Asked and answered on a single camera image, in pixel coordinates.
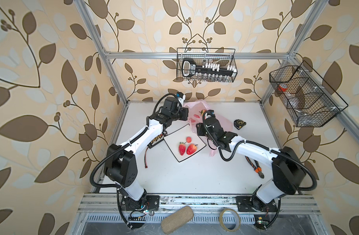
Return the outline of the red fake strawberry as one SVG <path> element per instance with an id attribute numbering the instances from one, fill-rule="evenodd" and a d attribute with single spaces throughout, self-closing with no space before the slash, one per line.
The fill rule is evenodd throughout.
<path id="1" fill-rule="evenodd" d="M 197 145 L 195 144 L 190 144 L 186 150 L 187 155 L 193 155 L 194 153 L 197 152 Z"/>
<path id="2" fill-rule="evenodd" d="M 180 156 L 183 156 L 184 153 L 186 152 L 186 145 L 185 143 L 180 143 L 179 146 L 178 146 L 178 151 L 179 151 L 179 154 Z"/>

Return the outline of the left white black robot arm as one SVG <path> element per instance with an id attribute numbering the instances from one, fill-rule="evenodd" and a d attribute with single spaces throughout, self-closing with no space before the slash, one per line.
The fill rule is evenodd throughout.
<path id="1" fill-rule="evenodd" d="M 153 113 L 146 117 L 146 124 L 141 130 L 126 142 L 108 148 L 108 153 L 92 170 L 89 181 L 96 188 L 116 188 L 123 195 L 134 201 L 139 201 L 145 190 L 136 181 L 138 168 L 136 157 L 154 140 L 162 134 L 174 121 L 186 121 L 188 108 L 183 107 L 185 95 L 182 92 L 164 95 L 155 105 Z M 104 167 L 104 175 L 113 184 L 99 184 L 94 177 L 97 171 Z"/>

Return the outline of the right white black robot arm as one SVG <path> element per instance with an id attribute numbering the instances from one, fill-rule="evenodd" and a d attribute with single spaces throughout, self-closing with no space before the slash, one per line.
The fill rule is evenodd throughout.
<path id="1" fill-rule="evenodd" d="M 240 154 L 262 163 L 272 171 L 272 179 L 258 187 L 251 196 L 261 203 L 268 204 L 285 195 L 313 191 L 317 187 L 315 175 L 300 162 L 292 149 L 270 148 L 224 131 L 213 110 L 203 113 L 202 122 L 196 128 L 198 135 L 211 140 L 223 161 L 230 162 L 236 154 Z"/>

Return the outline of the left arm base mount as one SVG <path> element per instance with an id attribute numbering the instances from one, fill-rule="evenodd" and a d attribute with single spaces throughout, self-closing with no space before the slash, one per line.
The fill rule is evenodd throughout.
<path id="1" fill-rule="evenodd" d="M 160 196 L 143 195 L 139 201 L 122 196 L 122 205 L 127 211 L 156 211 L 159 209 Z"/>

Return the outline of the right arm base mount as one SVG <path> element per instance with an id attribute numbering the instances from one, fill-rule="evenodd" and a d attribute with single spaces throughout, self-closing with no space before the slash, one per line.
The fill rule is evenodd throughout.
<path id="1" fill-rule="evenodd" d="M 274 200 L 265 204 L 255 196 L 237 196 L 235 199 L 239 212 L 277 212 L 277 204 Z"/>

